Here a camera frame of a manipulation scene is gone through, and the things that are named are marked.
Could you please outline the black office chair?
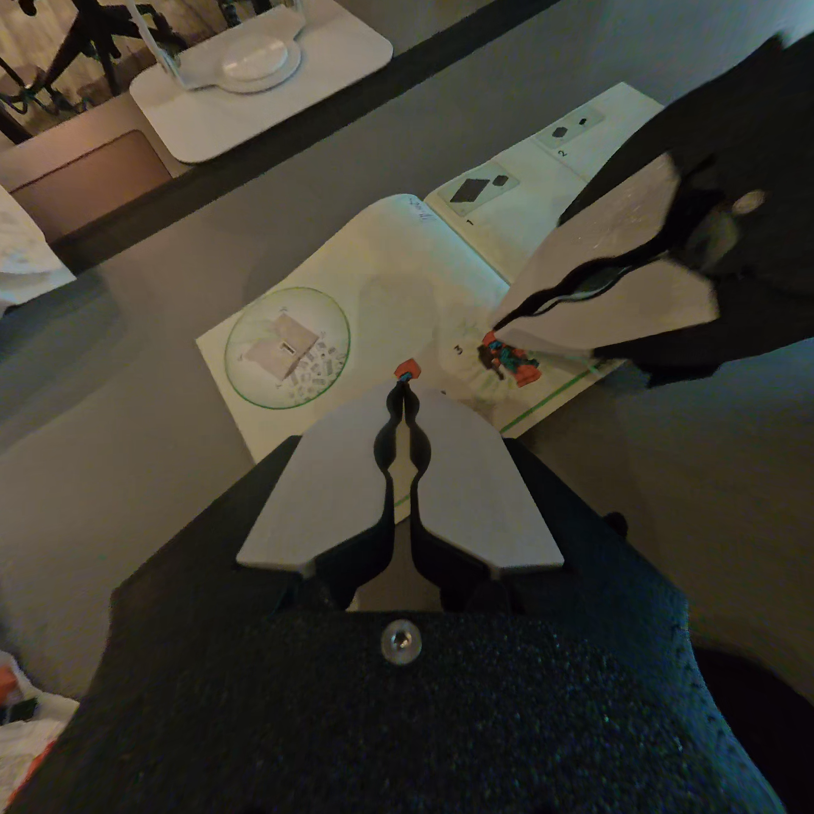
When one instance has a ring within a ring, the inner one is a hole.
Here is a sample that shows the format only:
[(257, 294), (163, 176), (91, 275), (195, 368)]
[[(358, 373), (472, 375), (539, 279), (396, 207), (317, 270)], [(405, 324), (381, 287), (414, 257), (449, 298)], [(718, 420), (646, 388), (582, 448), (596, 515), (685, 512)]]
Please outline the black office chair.
[(78, 56), (95, 59), (103, 68), (103, 78), (114, 96), (121, 92), (114, 62), (121, 58), (116, 37), (146, 42), (148, 35), (172, 56), (187, 47), (183, 38), (170, 26), (167, 18), (150, 3), (126, 2), (103, 5), (98, 1), (74, 1), (76, 15), (56, 56), (46, 70), (33, 68), (31, 79), (22, 75), (2, 59), (2, 133), (13, 144), (28, 140), (31, 135), (11, 114), (25, 116), (32, 107), (48, 117), (79, 114), (93, 104), (86, 98), (72, 103), (55, 87), (55, 82)]

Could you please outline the white plastic parts bag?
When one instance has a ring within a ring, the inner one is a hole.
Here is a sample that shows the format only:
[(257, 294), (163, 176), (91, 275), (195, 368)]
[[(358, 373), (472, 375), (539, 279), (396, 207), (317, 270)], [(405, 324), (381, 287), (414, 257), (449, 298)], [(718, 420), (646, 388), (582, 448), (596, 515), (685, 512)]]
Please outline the white plastic parts bag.
[(1, 652), (1, 812), (32, 777), (79, 703), (37, 688), (11, 654)]

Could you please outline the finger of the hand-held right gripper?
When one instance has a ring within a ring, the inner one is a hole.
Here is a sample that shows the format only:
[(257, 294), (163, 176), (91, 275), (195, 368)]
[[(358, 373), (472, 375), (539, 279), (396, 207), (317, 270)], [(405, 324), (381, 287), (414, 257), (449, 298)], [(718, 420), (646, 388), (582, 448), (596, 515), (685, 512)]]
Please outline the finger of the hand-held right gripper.
[(510, 322), (510, 345), (591, 356), (600, 348), (717, 320), (708, 278), (670, 259), (618, 274), (602, 289), (563, 295)]
[(663, 154), (558, 226), (494, 312), (495, 333), (509, 334), (512, 320), (559, 296), (602, 289), (618, 274), (669, 259), (656, 238), (679, 186), (677, 169)]

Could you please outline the white paper bag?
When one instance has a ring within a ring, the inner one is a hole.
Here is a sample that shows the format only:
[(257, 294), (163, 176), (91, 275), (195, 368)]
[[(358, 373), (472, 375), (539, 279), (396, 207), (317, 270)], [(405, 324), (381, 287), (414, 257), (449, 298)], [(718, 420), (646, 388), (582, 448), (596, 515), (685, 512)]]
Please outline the white paper bag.
[(1, 316), (76, 280), (26, 210), (1, 188)]

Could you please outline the white instruction booklet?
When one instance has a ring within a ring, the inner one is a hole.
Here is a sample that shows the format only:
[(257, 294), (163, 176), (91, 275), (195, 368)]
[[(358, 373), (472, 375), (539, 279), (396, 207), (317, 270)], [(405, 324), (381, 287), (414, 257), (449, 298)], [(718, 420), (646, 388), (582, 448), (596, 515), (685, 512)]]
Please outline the white instruction booklet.
[(517, 438), (621, 361), (530, 353), (532, 381), (478, 347), (524, 264), (605, 162), (662, 105), (619, 83), (426, 198), (382, 198), (278, 285), (198, 338), (251, 459), (412, 359), (419, 383)]

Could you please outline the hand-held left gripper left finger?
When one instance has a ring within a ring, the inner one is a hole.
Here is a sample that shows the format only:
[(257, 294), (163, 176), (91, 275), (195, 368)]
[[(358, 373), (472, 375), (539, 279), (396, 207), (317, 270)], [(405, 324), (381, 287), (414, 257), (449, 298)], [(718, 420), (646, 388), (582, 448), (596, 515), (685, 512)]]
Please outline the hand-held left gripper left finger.
[(371, 532), (374, 556), (392, 557), (396, 456), (405, 383), (385, 382), (327, 413), (300, 438), (260, 511), (237, 564), (316, 569)]

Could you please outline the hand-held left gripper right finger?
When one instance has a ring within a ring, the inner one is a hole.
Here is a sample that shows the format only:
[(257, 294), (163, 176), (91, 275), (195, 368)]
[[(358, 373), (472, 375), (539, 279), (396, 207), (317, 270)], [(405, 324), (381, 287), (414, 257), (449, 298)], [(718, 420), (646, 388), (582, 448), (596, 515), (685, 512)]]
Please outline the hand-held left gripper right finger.
[(429, 461), (415, 463), (411, 517), (442, 543), (491, 572), (536, 572), (564, 565), (500, 433), (442, 391), (417, 383), (415, 425)]

